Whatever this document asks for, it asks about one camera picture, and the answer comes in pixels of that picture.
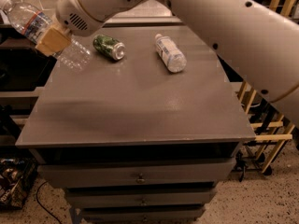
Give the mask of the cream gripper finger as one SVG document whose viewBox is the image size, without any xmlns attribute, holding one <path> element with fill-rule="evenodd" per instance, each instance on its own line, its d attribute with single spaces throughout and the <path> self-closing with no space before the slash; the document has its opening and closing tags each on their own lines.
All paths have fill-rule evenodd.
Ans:
<svg viewBox="0 0 299 224">
<path fill-rule="evenodd" d="M 71 32 L 60 23 L 53 23 L 38 39 L 36 49 L 46 56 L 62 51 L 71 44 Z"/>
</svg>

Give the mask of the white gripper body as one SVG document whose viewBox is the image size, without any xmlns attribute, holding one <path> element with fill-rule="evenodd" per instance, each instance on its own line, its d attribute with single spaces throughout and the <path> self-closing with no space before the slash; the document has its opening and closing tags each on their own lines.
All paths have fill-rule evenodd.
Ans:
<svg viewBox="0 0 299 224">
<path fill-rule="evenodd" d="M 58 0 L 55 16 L 59 23 L 78 36 L 89 36 L 103 25 L 84 10 L 79 0 Z"/>
</svg>

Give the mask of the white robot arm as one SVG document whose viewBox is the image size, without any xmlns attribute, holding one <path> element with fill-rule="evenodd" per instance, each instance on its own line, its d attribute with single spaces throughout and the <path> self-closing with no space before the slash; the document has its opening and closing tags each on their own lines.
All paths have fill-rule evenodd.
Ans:
<svg viewBox="0 0 299 224">
<path fill-rule="evenodd" d="M 145 0 L 58 0 L 53 20 L 88 36 Z M 299 126 L 299 27 L 252 0 L 156 0 Z"/>
</svg>

